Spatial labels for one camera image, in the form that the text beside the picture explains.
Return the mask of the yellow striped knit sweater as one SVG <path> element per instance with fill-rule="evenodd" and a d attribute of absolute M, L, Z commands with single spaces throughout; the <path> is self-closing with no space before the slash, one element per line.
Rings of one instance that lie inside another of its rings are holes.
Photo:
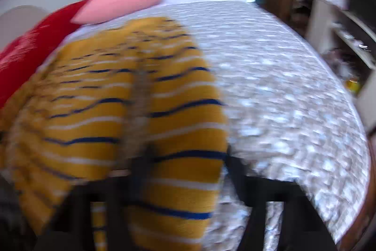
<path fill-rule="evenodd" d="M 138 250 L 199 250 L 220 193 L 227 122 L 202 51 L 171 18 L 66 44 L 1 110 L 1 167 L 37 241 L 75 186 L 129 169 L 148 147 L 131 237 Z"/>

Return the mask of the beige heart-pattern quilt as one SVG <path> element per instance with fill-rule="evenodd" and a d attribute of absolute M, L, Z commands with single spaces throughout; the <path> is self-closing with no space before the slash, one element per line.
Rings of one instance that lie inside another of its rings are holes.
<path fill-rule="evenodd" d="M 85 25 L 68 41 L 155 16 L 177 19 L 204 49 L 228 105 L 231 144 L 249 173 L 300 183 L 340 241 L 366 198 L 371 158 L 351 98 L 330 69 L 276 17 L 240 1 L 149 8 Z"/>

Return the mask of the red embroidered pillow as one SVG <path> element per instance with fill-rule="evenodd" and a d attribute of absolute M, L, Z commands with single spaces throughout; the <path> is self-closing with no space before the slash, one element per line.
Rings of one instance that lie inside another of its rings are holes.
<path fill-rule="evenodd" d="M 71 22 L 89 0 L 69 4 L 45 17 L 1 52 L 1 106 L 34 74 L 66 36 L 80 26 Z"/>

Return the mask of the white shelf unit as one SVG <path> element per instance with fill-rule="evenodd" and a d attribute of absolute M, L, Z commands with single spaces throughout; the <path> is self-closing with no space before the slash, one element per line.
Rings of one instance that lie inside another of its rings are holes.
<path fill-rule="evenodd" d="M 347 87 L 365 129 L 375 129 L 375 32 L 332 0 L 313 0 L 305 39 Z"/>

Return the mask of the white headboard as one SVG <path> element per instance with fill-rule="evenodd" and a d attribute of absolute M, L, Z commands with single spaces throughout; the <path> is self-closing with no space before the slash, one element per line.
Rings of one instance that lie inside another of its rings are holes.
<path fill-rule="evenodd" d="M 0 16 L 0 48 L 32 29 L 43 20 L 49 12 L 31 5 L 14 7 Z"/>

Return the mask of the white bed sheet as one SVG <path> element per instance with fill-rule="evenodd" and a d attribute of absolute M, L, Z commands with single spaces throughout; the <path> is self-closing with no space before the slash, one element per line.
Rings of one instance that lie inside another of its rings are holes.
<path fill-rule="evenodd" d="M 135 18 L 144 18 L 150 16 L 168 16 L 171 10 L 184 7 L 187 8 L 188 6 L 196 3 L 219 3 L 219 2 L 241 2 L 245 3 L 246 0 L 162 0 L 160 4 L 152 6 L 150 8 L 139 10 L 134 13 L 130 13 L 127 15 L 120 16 L 118 18 L 114 18 L 107 22 L 103 22 L 100 24 L 85 24 L 78 28 L 72 34 L 66 36 L 63 40 L 63 44 L 70 43 L 77 40 L 82 40 L 84 38 L 88 38 L 93 34 L 98 32 L 108 30 L 108 29 L 116 29 L 121 27 L 129 20 Z"/>

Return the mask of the pink pillow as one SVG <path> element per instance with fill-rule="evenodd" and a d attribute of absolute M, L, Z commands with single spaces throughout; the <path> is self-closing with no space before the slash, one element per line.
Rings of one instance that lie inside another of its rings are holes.
<path fill-rule="evenodd" d="M 162 0 L 90 0 L 71 19 L 74 24 L 101 24 L 160 4 Z"/>

